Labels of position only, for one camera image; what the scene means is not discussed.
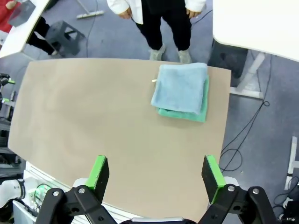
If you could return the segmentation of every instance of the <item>folded towel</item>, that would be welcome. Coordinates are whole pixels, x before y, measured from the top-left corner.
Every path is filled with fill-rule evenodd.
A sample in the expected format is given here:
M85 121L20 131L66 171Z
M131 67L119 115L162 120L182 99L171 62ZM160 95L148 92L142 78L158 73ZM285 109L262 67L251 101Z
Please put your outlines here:
M192 121L198 121L205 123L206 122L206 113L207 113L207 103L208 103L208 93L209 93L209 77L206 78L204 85L204 93L202 97L202 104L199 114L187 113L187 112L177 112L170 111L166 109L157 108L158 113L162 116L171 117L171 118L181 118L188 119Z
M151 104L161 109L199 114L207 76L204 63L163 64Z

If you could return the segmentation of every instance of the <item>screw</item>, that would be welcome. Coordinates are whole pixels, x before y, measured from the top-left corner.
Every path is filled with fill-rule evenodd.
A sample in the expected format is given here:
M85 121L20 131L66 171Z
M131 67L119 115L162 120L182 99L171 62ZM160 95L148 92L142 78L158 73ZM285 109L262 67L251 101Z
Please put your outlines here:
M258 189L256 189L256 188L254 188L253 190L252 190L252 192L254 193L254 194L258 194L258 192L259 192L259 190Z
M79 192L80 194L83 194L83 193L85 192L85 189L84 189L84 188L80 188L80 189L78 190L78 192Z
M233 192L234 190L235 190L235 187L233 187L233 186L229 186L229 187L228 187L228 191Z

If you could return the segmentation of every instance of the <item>floor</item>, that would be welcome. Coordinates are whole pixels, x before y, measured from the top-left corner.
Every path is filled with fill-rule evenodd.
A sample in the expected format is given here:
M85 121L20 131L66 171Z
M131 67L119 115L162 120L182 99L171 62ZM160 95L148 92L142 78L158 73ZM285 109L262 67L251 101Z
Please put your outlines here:
M95 0L84 1L91 11L96 10ZM86 41L81 43L81 52L76 57L106 58L134 58L147 59L148 46L144 38L139 34L135 24L131 20L123 20L114 15L107 7L106 0L98 0L99 9L105 11L103 16L95 18L91 30L88 49ZM207 0L207 10L212 8L212 0ZM75 0L60 0L51 10L44 13L49 24L58 20L65 20L86 36L93 24L94 17L76 20L76 15L83 13ZM212 13L192 28L191 55L195 62L206 63L212 44ZM164 42L167 46L164 60L178 61L175 45L172 40L170 28L163 22L161 26ZM48 59L45 53L31 46L25 51L34 58ZM287 166L289 161L291 137L299 137L299 63L284 58L268 56L258 71L261 88L265 90L271 71L271 80L266 100L271 104L262 107L248 137L240 148L243 157L242 166L233 172L224 172L224 175L234 177L239 184L247 189L250 186L265 188L269 200L277 194L283 193ZM253 61L248 54L246 68ZM18 90L29 60L21 55L0 59L0 72L8 73L16 81L15 86L6 86L3 95L8 97L11 91ZM255 78L249 88L258 89L258 81ZM261 101L230 96L228 120L224 144L230 142L248 123L261 105ZM236 148L240 144L241 135L230 148ZM230 160L233 151L225 154L220 161L224 167ZM239 166L241 158L239 154L232 160L228 169ZM228 216L225 223L240 223L236 216Z

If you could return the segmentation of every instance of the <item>person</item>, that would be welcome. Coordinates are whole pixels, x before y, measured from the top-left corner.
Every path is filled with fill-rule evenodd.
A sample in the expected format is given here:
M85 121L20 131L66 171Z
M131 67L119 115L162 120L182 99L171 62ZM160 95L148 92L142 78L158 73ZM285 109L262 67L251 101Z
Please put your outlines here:
M12 28L12 26L8 23L8 20L19 5L20 3L17 0L0 0L0 30L6 34L9 33ZM40 17L34 31L45 38L49 28L50 26L46 23L46 20L43 17ZM57 54L48 42L39 39L34 32L28 39L27 43L45 51L48 55Z
M165 45L161 18L172 29L181 63L192 63L189 54L192 17L206 7L206 0L107 0L110 9L123 19L132 18L150 47L150 60L162 60Z

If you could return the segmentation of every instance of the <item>black cable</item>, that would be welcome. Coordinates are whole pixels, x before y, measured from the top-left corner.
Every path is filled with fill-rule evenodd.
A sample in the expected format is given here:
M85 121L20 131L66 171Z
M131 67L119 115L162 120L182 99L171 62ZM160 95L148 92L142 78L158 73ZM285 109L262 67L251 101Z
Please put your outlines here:
M270 80L271 80L271 75L272 75L272 56L270 57L270 71L269 71L269 78L268 78L268 82L267 82L267 86L266 86L266 90L265 90L265 94L264 94L264 99L266 99L266 95L267 95L267 92L268 92L268 87L269 87L269 83L270 83ZM227 165L225 166L225 168L220 168L222 171L222 173L224 171L227 171L227 172L230 172L230 171L235 171L237 170L238 168L241 167L242 163L243 163L243 157L242 157L242 154L240 153L240 148L242 146L242 144L244 143L244 141L246 140L247 136L249 135L251 129L252 129L252 126L257 118L257 116L259 115L261 109L263 106L270 106L270 103L268 101L265 101L263 100L261 105L259 106L258 110L255 112L255 114L253 115L253 117L250 119L250 121L246 124L246 126L234 137L233 140L231 140L222 150L221 150L221 156L220 158L228 151L232 151L232 150L235 150L235 153L233 154L233 156L231 157L230 161L227 163ZM228 149L226 151L224 151L231 143L233 143L242 133L243 131L248 127L248 131L247 133L245 134L245 137L243 138L243 140L241 141L240 145L238 146L238 148L231 148L231 149ZM236 154L239 153L240 156L241 156L241 163L240 165L237 167L237 168L234 168L234 169L227 169L227 167L230 165L230 163L232 162L232 160L234 159L234 157L236 156Z
M196 22L193 22L193 23L192 23L192 26L195 25L196 23L200 22L200 21L201 21L203 18L205 18L205 16L208 15L211 11L213 11L213 10L208 11L208 12L207 12L206 14L204 14L204 16L202 16L199 20L197 20Z
M34 194L33 194L33 200L36 203L37 207L40 207L40 205L39 205L39 203L37 203L36 199L38 199L41 203L43 203L43 201L38 196L36 196L36 192L41 186L47 186L49 189L52 188L50 185L48 185L46 183L41 183L36 187L36 190L34 191Z
M292 183L292 180L294 179L294 178L296 178L297 179L297 182L296 182L296 184L292 187L292 189L291 190L289 190L288 192L285 192L285 193L282 193L282 194L279 194L279 195L277 195L275 198L274 198L274 200L273 200L273 204L275 205L274 207L278 207L278 206L281 206L281 204L283 204L284 203L284 201L285 200L283 200L282 202L280 202L280 203L275 203L275 201L276 201L276 199L278 198L278 197L280 197L280 196L284 196L284 195L287 195L287 196L289 196L290 195L290 193L292 193L296 188L297 188L297 185L298 185L298 183L299 183L299 177L297 177L297 176L294 176L294 177L292 177L292 179L289 181L289 183L288 183L288 186L290 186L291 185L291 183Z
M98 0L95 0L95 3L97 4L97 9L95 10L96 12L98 11L99 9L99 4L98 4ZM89 30L89 33L87 35L87 41L86 41L86 57L88 57L88 42L89 42L89 36L90 36L90 33L92 32L93 30L93 26L94 26L94 23L95 23L95 19L96 19L96 16L94 16L94 19L93 19L93 23L90 27L90 30Z
M292 179L291 179L291 180L289 181L289 183L288 183L288 186L291 185L292 180L293 180L294 178L297 179L297 183L293 186L293 188L292 188L291 190L289 190L288 192L285 192L285 193L276 195L276 197L274 198L274 200L273 200L273 204L274 204L274 206L272 207L273 210L274 210L275 208L281 208L281 209L285 210L285 208L284 208L283 205L282 205L282 204L284 203L285 199L284 199L282 202L280 202L280 203L275 203L275 201L276 201L276 199L277 199L278 197L280 197L280 196L287 195L287 197L288 197L289 194L292 193L292 192L296 189L296 187L297 187L297 185L298 185L298 183L299 183L299 177L297 177L297 176L292 177Z

